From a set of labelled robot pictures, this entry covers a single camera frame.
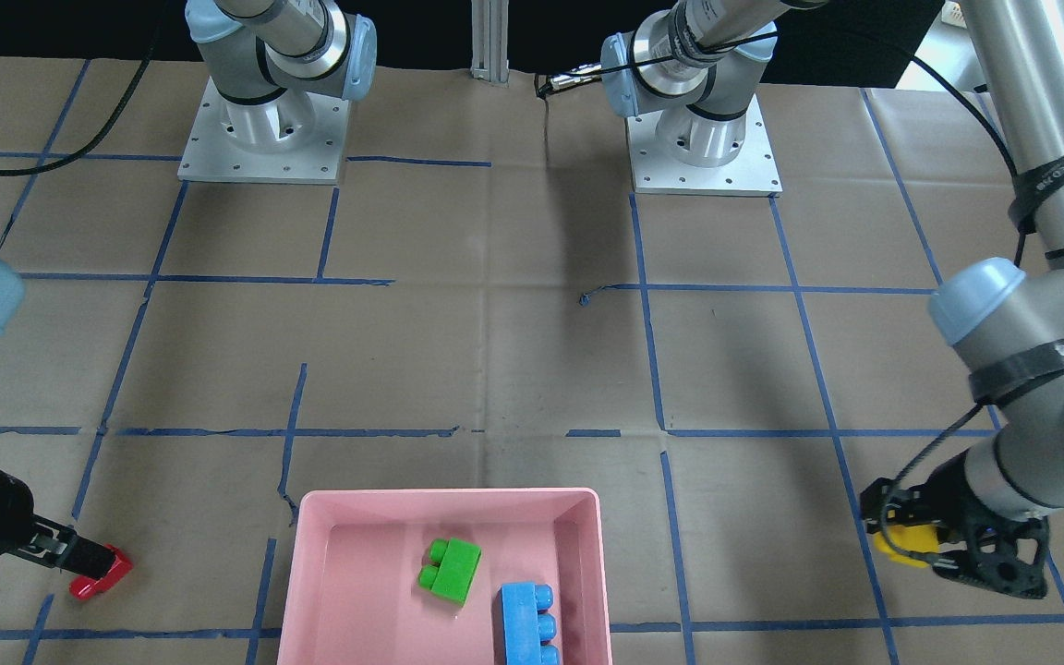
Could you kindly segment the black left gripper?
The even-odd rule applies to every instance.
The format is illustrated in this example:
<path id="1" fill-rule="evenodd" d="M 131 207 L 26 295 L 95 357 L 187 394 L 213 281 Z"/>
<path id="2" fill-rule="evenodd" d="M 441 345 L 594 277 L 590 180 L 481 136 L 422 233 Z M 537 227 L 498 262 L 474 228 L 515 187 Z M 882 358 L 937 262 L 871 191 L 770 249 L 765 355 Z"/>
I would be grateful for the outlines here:
<path id="1" fill-rule="evenodd" d="M 878 478 L 862 491 L 860 506 L 865 529 L 870 535 L 888 526 L 937 527 L 940 547 L 943 543 L 962 544 L 958 531 L 964 525 L 992 525 L 1001 517 L 993 514 L 978 500 L 966 475 L 966 453 L 947 460 L 915 487 L 898 487 L 892 478 Z M 921 552 L 894 548 L 904 555 Z"/>

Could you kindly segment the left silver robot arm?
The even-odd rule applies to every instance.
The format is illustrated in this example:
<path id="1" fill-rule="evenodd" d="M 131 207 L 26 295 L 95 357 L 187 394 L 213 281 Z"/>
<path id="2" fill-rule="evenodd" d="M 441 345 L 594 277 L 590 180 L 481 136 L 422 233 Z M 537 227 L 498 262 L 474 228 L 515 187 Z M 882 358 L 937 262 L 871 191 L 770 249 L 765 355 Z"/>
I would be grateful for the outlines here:
<path id="1" fill-rule="evenodd" d="M 637 178 L 655 192 L 761 195 L 774 174 L 774 130 L 757 84 L 774 55 L 777 18 L 816 1 L 679 1 L 606 38 L 598 76 L 626 119 Z M 972 47 L 999 126 L 990 139 L 1010 173 L 1010 222 L 1038 235 L 1047 273 L 1016 261 L 976 262 L 930 295 L 943 340 L 970 370 L 975 408 L 1008 425 L 907 489 L 903 476 L 863 492 L 869 533 L 896 556 L 942 572 L 962 562 L 1018 564 L 1023 541 L 1046 556 L 1064 510 L 1064 1 L 975 1 Z"/>

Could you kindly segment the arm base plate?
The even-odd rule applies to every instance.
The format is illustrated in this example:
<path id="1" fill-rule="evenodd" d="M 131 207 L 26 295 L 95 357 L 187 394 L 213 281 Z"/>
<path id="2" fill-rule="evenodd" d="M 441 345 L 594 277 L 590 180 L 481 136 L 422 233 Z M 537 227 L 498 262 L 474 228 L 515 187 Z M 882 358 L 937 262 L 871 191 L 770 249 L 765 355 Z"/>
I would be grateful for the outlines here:
<path id="1" fill-rule="evenodd" d="M 633 116 L 625 127 L 634 192 L 745 198 L 784 192 L 757 97 L 731 121 L 669 109 Z"/>
<path id="2" fill-rule="evenodd" d="M 337 185 L 351 110 L 347 100 L 299 90 L 236 104 L 207 81 L 177 176 L 207 184 Z"/>

